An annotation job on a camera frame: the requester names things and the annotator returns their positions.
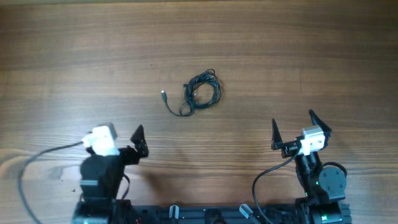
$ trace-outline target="black cable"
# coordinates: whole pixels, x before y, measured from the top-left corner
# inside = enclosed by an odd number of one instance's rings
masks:
[[[197,103],[195,100],[195,94],[193,92],[204,83],[207,83],[213,87],[214,89],[213,96],[206,103]],[[216,76],[216,72],[214,71],[214,69],[208,69],[202,74],[193,77],[188,84],[184,84],[183,86],[185,87],[185,93],[184,93],[185,102],[181,105],[180,109],[178,110],[180,114],[174,113],[170,109],[169,105],[167,104],[166,92],[162,90],[162,98],[164,100],[164,103],[166,104],[166,108],[170,111],[170,113],[174,114],[175,116],[191,116],[194,114],[195,110],[209,108],[214,104],[216,104],[217,102],[219,102],[219,100],[221,99],[221,85],[220,81]],[[189,112],[183,114],[182,109],[185,104],[189,106]]]
[[[257,201],[257,197],[256,197],[256,183],[257,183],[257,181],[260,179],[260,177],[262,177],[263,175],[265,175],[265,174],[267,174],[267,173],[269,173],[269,172],[271,172],[271,171],[273,171],[273,170],[279,169],[279,168],[285,166],[286,164],[292,162],[292,161],[297,157],[297,155],[299,154],[299,152],[300,152],[300,150],[297,150],[297,152],[296,152],[290,159],[286,160],[284,163],[279,164],[279,165],[277,165],[277,166],[274,166],[273,168],[267,169],[266,171],[260,173],[260,174],[254,179],[254,181],[253,181],[252,193],[253,193],[254,203],[256,203],[256,206],[257,206],[257,208],[259,209],[260,214],[267,220],[267,222],[269,222],[269,224],[273,224],[273,223],[267,218],[266,214],[264,214],[264,212],[262,212],[261,207],[260,207],[260,205],[259,205],[259,202]]]
[[[124,194],[123,194],[123,196],[122,196],[122,200],[123,200],[123,199],[126,197],[126,195],[129,193],[129,189],[130,189],[130,178],[129,178],[126,174],[123,174],[123,177],[126,178],[126,180],[127,180],[127,182],[128,182],[128,185],[127,185],[126,191],[124,192]]]
[[[47,150],[44,150],[44,151],[42,151],[42,152],[39,152],[38,154],[36,154],[36,155],[32,156],[30,159],[28,159],[28,161],[26,161],[26,163],[25,163],[24,166],[22,167],[21,171],[19,172],[18,180],[17,180],[19,196],[21,197],[22,203],[24,204],[24,207],[25,207],[27,213],[30,215],[30,217],[32,217],[32,219],[33,219],[37,224],[41,224],[41,222],[39,221],[39,219],[37,219],[37,217],[33,214],[32,210],[30,209],[30,207],[29,207],[29,205],[28,205],[28,203],[27,203],[27,200],[26,200],[26,198],[25,198],[24,191],[22,190],[22,177],[24,176],[24,172],[25,172],[25,170],[26,170],[26,167],[27,167],[31,162],[33,162],[34,160],[36,160],[39,156],[41,156],[41,155],[43,155],[43,154],[45,154],[45,153],[57,151],[57,150],[60,150],[60,149],[67,149],[67,148],[70,148],[70,147],[78,146],[78,145],[80,145],[80,144],[83,144],[83,142],[80,141],[80,142],[77,142],[77,143],[74,143],[74,144],[70,144],[70,145],[67,145],[67,146],[55,147],[55,148],[52,148],[52,149],[47,149]]]

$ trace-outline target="wood grain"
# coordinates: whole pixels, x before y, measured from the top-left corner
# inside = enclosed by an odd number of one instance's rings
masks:
[[[15,190],[30,155],[107,121],[120,146],[139,124],[146,131],[149,158],[126,169],[134,205],[253,203],[254,177],[283,161],[270,149],[271,119],[290,140],[310,125],[309,109],[333,129],[320,156],[348,169],[354,223],[395,223],[396,8],[329,0],[0,7],[0,223],[31,222]],[[223,82],[222,100],[172,116],[160,91],[177,110],[181,84],[207,68]],[[69,222],[86,157],[76,147],[27,170],[24,189],[43,222]],[[294,164],[262,178],[257,194],[262,203],[302,197]]]

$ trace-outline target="black cable wire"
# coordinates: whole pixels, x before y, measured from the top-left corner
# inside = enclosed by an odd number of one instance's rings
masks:
[[[17,180],[19,196],[21,197],[22,203],[24,204],[24,207],[25,207],[27,213],[30,215],[30,217],[32,217],[32,219],[33,219],[37,224],[41,224],[41,222],[39,221],[39,219],[37,219],[37,217],[33,214],[32,210],[30,209],[30,207],[29,207],[29,205],[28,205],[28,203],[27,203],[27,200],[26,200],[26,198],[25,198],[24,191],[22,190],[22,177],[24,176],[24,172],[25,172],[25,170],[26,170],[26,167],[27,167],[31,162],[33,162],[34,160],[36,160],[39,156],[41,156],[41,155],[43,155],[43,154],[45,154],[45,153],[57,151],[57,150],[60,150],[60,149],[67,149],[67,148],[70,148],[70,147],[78,146],[78,145],[80,145],[80,144],[83,144],[83,142],[80,141],[80,142],[77,142],[77,143],[74,143],[74,144],[70,144],[70,145],[67,145],[67,146],[55,147],[55,148],[52,148],[52,149],[47,149],[47,150],[44,150],[44,151],[42,151],[42,152],[39,152],[38,154],[36,154],[36,155],[32,156],[30,159],[28,159],[28,161],[26,161],[26,163],[24,164],[23,168],[22,168],[21,171],[19,172],[18,180]]]
[[[126,191],[124,192],[124,194],[122,196],[122,200],[127,196],[127,194],[129,193],[129,189],[130,189],[130,178],[126,174],[123,174],[123,177],[126,178],[128,185],[127,185]]]
[[[206,103],[197,103],[195,100],[194,91],[204,83],[207,83],[214,88],[213,96]],[[179,114],[174,113],[170,109],[169,105],[167,104],[166,92],[164,90],[162,91],[162,98],[164,100],[164,103],[166,104],[166,108],[170,111],[170,113],[174,114],[175,116],[191,116],[194,114],[195,110],[197,109],[202,110],[209,108],[214,104],[218,103],[219,100],[221,99],[221,85],[220,81],[216,76],[216,72],[214,71],[214,69],[208,69],[202,74],[193,77],[188,84],[184,84],[183,86],[185,87],[185,93],[184,93],[185,102],[181,105],[180,109],[178,110]],[[185,114],[182,113],[184,105],[189,106],[189,112]]]
[[[266,214],[264,214],[264,212],[262,212],[261,207],[260,207],[260,205],[259,205],[259,202],[257,201],[257,197],[256,197],[256,183],[257,183],[257,181],[260,179],[260,177],[262,177],[263,175],[266,175],[267,173],[269,173],[269,172],[271,172],[271,171],[273,171],[273,170],[279,169],[279,168],[285,166],[286,164],[292,162],[292,161],[297,157],[297,155],[299,154],[299,152],[300,152],[300,150],[297,150],[297,152],[296,152],[290,159],[286,160],[284,163],[279,164],[279,165],[277,165],[277,166],[274,166],[273,168],[267,169],[266,171],[260,173],[260,174],[254,179],[254,181],[253,181],[252,193],[253,193],[254,203],[256,203],[256,206],[257,206],[257,208],[259,209],[260,214],[267,220],[267,222],[269,222],[269,224],[273,224],[273,223],[267,218]]]

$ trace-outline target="wooden table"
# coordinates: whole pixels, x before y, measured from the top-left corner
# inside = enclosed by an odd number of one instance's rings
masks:
[[[145,128],[150,156],[126,169],[134,205],[253,203],[254,177],[284,161],[270,148],[271,119],[290,141],[311,125],[309,109],[333,129],[320,157],[348,169],[354,223],[395,223],[396,9],[334,0],[0,8],[0,223],[31,222],[16,192],[29,156],[107,121],[120,146]],[[160,91],[177,110],[181,85],[207,68],[222,80],[221,101],[171,115]],[[87,156],[76,147],[28,168],[24,189],[44,223],[70,221]],[[294,167],[263,177],[259,201],[303,197]]]

